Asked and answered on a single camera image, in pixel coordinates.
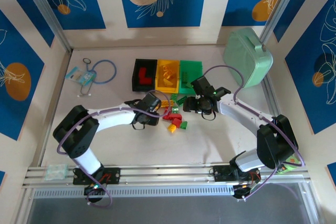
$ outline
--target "yellow block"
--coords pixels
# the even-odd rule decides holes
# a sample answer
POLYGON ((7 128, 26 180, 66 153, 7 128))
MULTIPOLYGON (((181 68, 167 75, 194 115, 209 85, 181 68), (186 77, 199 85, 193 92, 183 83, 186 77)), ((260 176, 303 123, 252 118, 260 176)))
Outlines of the yellow block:
POLYGON ((168 130, 169 130, 171 133, 174 133, 174 131, 176 131, 176 125, 174 125, 174 124, 169 125, 168 130))
MULTIPOLYGON (((172 107, 174 105, 174 102, 173 100, 170 100, 170 106, 172 107)), ((165 107, 168 107, 169 106, 169 103, 167 100, 165 101, 161 101, 161 108, 165 108, 165 107)))

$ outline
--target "wall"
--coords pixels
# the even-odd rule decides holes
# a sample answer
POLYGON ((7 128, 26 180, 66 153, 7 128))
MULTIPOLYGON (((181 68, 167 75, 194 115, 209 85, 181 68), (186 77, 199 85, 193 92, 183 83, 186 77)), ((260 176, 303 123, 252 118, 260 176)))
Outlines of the wall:
POLYGON ((51 48, 47 45, 16 0, 0 0, 0 10, 44 62, 44 69, 18 140, 0 134, 0 170, 6 173, 0 188, 0 222, 5 224, 12 218, 27 167, 33 160, 36 147, 44 139, 46 115, 65 51, 56 39, 51 48))
MULTIPOLYGON (((277 43, 275 36, 273 36, 267 46, 274 56, 274 66, 269 74, 281 112, 291 122, 328 223, 335 223, 336 188, 327 171, 327 165, 336 162, 336 125, 334 124, 317 134, 313 133, 295 83, 284 61, 327 1, 306 0, 280 42, 277 43)), ((302 57, 302 69, 306 64, 306 57, 315 56, 313 53, 305 54, 302 57)))
MULTIPOLYGON (((260 35, 277 0, 48 0, 74 48, 225 44, 232 30, 260 35)), ((36 27, 43 19, 18 0, 36 27)), ((41 31, 50 44, 50 30, 41 31)))

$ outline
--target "orange object in yellow tray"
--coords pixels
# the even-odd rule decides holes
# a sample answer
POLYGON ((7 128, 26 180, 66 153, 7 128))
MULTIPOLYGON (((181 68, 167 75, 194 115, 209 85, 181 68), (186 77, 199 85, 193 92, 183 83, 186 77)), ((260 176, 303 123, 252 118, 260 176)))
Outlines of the orange object in yellow tray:
POLYGON ((158 60, 155 76, 155 89, 164 93, 178 93, 180 81, 179 60, 158 60))
POLYGON ((169 102, 167 100, 165 101, 161 101, 161 108, 166 108, 169 106, 169 103, 170 103, 170 107, 174 106, 174 101, 173 100, 170 100, 169 102))

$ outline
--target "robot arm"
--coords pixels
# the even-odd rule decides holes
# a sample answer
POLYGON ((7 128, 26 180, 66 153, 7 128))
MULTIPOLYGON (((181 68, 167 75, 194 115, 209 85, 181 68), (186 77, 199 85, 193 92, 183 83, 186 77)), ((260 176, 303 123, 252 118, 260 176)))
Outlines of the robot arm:
POLYGON ((215 181, 218 182, 255 181, 254 185, 244 188, 243 192, 238 191, 234 197, 242 198, 249 195, 250 190, 260 182, 260 177, 253 175, 259 173, 260 167, 275 169, 294 153, 293 148, 283 136, 267 121, 283 131, 289 141, 298 148, 288 119, 283 115, 275 117, 262 112, 252 113, 258 110, 235 99, 234 94, 223 87, 215 90, 204 76, 191 82, 191 85, 198 98, 187 98, 183 104, 184 111, 195 111, 202 115, 212 113, 228 115, 256 136, 256 149, 240 153, 230 161, 228 166, 214 166, 213 168, 215 181))
POLYGON ((89 147, 94 135, 106 128, 122 124, 131 124, 133 127, 136 123, 142 124, 143 127, 146 124, 155 126, 158 124, 159 118, 153 118, 141 112, 133 111, 132 108, 158 115, 154 110, 160 104, 160 99, 148 93, 142 100, 128 101, 117 107, 104 109, 111 110, 111 112, 104 114, 100 114, 99 110, 86 110, 83 106, 78 105, 74 107, 56 127, 53 136, 60 143, 75 123, 85 116, 97 112, 97 115, 84 120, 83 123, 69 135, 62 147, 75 163, 79 164, 80 167, 85 169, 90 175, 97 175, 99 179, 100 175, 96 174, 96 172, 102 170, 104 167, 89 147))

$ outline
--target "green tray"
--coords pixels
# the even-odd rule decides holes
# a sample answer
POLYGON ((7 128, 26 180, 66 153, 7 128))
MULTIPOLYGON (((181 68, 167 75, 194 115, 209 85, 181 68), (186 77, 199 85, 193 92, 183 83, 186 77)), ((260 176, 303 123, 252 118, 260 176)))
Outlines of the green tray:
POLYGON ((180 61, 180 88, 179 94, 195 94, 190 83, 203 75, 201 61, 180 61))

